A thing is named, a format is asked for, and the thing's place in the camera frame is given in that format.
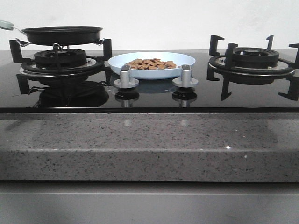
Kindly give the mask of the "light blue plate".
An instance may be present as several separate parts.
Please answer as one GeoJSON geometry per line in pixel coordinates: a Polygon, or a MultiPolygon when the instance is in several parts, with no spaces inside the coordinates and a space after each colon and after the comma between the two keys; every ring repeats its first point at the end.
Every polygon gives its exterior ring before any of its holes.
{"type": "Polygon", "coordinates": [[[113,56],[108,60],[111,70],[120,74],[121,68],[126,63],[129,63],[135,59],[153,59],[158,58],[162,61],[173,61],[177,67],[173,69],[164,69],[164,70],[137,70],[131,69],[130,74],[133,78],[136,79],[147,79],[147,80],[158,80],[158,79],[169,79],[179,77],[181,74],[180,66],[183,64],[188,64],[191,67],[195,64],[196,60],[188,55],[180,53],[171,53],[171,52],[134,52],[126,53],[117,56],[113,56]]]}

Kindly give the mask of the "brown meat pieces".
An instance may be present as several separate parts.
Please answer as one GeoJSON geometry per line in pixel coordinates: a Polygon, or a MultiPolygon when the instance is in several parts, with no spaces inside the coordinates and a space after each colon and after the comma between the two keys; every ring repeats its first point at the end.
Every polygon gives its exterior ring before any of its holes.
{"type": "Polygon", "coordinates": [[[126,63],[131,69],[136,70],[165,70],[174,69],[178,66],[173,61],[161,61],[158,58],[153,59],[135,59],[131,62],[126,63]]]}

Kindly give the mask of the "black frying pan green handle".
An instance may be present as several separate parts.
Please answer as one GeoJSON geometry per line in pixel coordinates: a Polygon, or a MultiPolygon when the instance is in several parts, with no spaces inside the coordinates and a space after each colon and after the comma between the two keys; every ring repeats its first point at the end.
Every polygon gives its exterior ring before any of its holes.
{"type": "Polygon", "coordinates": [[[52,46],[82,45],[94,43],[101,45],[104,40],[100,39],[102,27],[94,26],[56,26],[56,27],[37,27],[21,30],[26,37],[26,41],[19,39],[10,40],[9,43],[16,43],[19,46],[30,44],[52,46]]]}

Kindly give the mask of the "silver stove knob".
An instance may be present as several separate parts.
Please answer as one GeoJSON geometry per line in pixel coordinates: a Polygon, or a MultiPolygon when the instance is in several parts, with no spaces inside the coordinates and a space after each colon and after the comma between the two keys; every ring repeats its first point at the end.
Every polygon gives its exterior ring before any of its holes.
{"type": "Polygon", "coordinates": [[[181,65],[181,70],[181,75],[172,80],[174,86],[180,88],[192,88],[198,85],[198,80],[192,77],[192,69],[190,65],[181,65]]]}
{"type": "Polygon", "coordinates": [[[129,89],[135,88],[139,85],[139,80],[131,76],[130,69],[131,66],[129,65],[122,66],[120,71],[120,78],[114,81],[114,85],[117,88],[129,89]]]}

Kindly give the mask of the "black pan support grate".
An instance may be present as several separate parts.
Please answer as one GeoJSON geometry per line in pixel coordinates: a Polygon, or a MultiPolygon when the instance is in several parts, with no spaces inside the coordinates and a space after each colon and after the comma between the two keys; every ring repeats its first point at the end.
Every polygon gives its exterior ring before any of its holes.
{"type": "Polygon", "coordinates": [[[102,71],[105,61],[112,57],[112,41],[103,39],[98,43],[103,46],[103,56],[88,56],[84,50],[63,49],[54,43],[53,49],[39,51],[34,58],[24,58],[21,46],[28,43],[19,39],[9,41],[13,62],[21,63],[20,73],[37,78],[89,76],[102,71]]]}
{"type": "MultiPolygon", "coordinates": [[[[273,35],[270,35],[266,38],[268,46],[265,49],[271,49],[273,37],[273,35]]],[[[231,95],[228,92],[230,82],[246,85],[266,85],[273,83],[276,79],[286,79],[290,81],[288,92],[280,92],[280,96],[290,100],[299,99],[299,78],[294,75],[296,69],[299,68],[298,54],[294,62],[279,57],[276,67],[263,69],[236,67],[232,61],[232,55],[234,48],[239,46],[235,43],[228,44],[225,53],[222,55],[217,51],[219,40],[224,40],[224,38],[217,35],[212,35],[210,38],[209,55],[211,58],[208,61],[207,80],[219,81],[218,78],[214,77],[214,74],[218,73],[222,75],[222,100],[225,100],[231,95]]]]}

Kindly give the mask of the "black gas burner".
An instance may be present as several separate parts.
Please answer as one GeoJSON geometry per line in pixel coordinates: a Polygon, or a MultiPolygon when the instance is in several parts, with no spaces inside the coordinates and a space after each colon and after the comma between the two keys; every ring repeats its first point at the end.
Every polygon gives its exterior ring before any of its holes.
{"type": "Polygon", "coordinates": [[[236,67],[263,69],[276,67],[279,53],[271,49],[237,47],[233,50],[232,61],[236,67]]]}
{"type": "Polygon", "coordinates": [[[86,52],[81,49],[64,49],[40,51],[34,54],[36,66],[47,69],[56,69],[57,63],[61,68],[73,68],[86,64],[86,52]]]}

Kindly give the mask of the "black glass gas cooktop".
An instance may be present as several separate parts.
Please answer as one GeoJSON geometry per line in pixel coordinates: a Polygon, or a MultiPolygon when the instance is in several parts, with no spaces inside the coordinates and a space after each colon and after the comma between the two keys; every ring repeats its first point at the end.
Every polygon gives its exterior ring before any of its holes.
{"type": "Polygon", "coordinates": [[[281,77],[241,77],[209,71],[206,51],[186,51],[195,58],[198,85],[184,90],[166,80],[141,80],[130,90],[113,86],[109,67],[77,79],[43,80],[20,73],[10,52],[0,53],[1,113],[234,113],[298,112],[299,72],[281,77]]]}

